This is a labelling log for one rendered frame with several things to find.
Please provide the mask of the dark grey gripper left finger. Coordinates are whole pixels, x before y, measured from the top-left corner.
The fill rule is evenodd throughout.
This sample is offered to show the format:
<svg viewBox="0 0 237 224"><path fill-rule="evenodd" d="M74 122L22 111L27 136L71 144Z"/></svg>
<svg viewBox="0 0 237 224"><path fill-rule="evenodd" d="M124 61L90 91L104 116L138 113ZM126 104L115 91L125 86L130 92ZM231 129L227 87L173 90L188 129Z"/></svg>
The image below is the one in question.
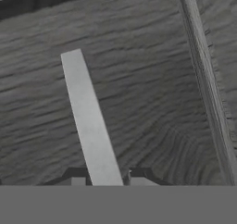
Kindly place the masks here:
<svg viewBox="0 0 237 224"><path fill-rule="evenodd" d="M62 176L49 180L44 186L92 186L87 168L68 168Z"/></svg>

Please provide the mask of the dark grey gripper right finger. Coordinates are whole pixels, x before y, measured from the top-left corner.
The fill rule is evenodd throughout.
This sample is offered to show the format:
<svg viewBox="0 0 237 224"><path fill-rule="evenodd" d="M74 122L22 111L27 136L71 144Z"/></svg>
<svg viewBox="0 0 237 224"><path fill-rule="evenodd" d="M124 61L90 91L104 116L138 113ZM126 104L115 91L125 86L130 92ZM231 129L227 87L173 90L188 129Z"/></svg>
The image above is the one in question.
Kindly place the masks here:
<svg viewBox="0 0 237 224"><path fill-rule="evenodd" d="M123 178L123 182L126 186L128 186L131 185L131 181L133 179L139 178L149 180L156 185L171 186L171 183L156 177L153 170L150 168L130 168Z"/></svg>

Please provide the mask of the pale grey handle bar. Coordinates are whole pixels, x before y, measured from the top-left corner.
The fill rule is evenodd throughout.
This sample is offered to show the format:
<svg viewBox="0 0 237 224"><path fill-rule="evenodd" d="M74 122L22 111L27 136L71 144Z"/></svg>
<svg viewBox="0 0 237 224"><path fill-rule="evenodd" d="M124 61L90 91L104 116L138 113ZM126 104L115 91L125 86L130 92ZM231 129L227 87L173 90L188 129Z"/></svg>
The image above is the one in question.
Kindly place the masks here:
<svg viewBox="0 0 237 224"><path fill-rule="evenodd" d="M61 55L77 132L95 186L122 186L119 165L81 49Z"/></svg>

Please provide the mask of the grey wooden drawer front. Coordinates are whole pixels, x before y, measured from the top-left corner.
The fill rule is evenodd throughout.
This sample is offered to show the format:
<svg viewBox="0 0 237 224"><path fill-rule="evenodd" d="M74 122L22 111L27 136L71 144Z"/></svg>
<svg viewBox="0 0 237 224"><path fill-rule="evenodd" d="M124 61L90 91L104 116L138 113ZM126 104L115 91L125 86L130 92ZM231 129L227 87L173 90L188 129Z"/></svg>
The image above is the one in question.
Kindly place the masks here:
<svg viewBox="0 0 237 224"><path fill-rule="evenodd" d="M81 168L61 55L81 50L119 168L219 185L178 0L0 0L0 181Z"/></svg>

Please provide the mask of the grey wooden edge strip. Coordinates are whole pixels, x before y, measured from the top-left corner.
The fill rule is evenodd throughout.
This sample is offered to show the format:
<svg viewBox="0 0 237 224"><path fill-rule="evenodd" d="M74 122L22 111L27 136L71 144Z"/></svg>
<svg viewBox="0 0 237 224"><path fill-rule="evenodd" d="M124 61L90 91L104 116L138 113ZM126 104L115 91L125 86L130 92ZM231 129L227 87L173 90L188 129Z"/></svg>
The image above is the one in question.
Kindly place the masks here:
<svg viewBox="0 0 237 224"><path fill-rule="evenodd" d="M226 121L197 2L196 0L179 0L179 3L222 179L227 185L237 186L237 158L234 154L230 129Z"/></svg>

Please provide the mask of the grey wooden cupboard panel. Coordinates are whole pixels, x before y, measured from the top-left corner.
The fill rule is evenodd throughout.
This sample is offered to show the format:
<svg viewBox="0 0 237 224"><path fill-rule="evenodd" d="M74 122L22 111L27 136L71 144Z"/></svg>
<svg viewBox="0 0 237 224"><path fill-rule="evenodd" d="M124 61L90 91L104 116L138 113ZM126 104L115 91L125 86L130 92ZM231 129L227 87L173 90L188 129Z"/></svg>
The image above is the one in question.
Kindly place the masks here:
<svg viewBox="0 0 237 224"><path fill-rule="evenodd" d="M196 0L237 156L237 0Z"/></svg>

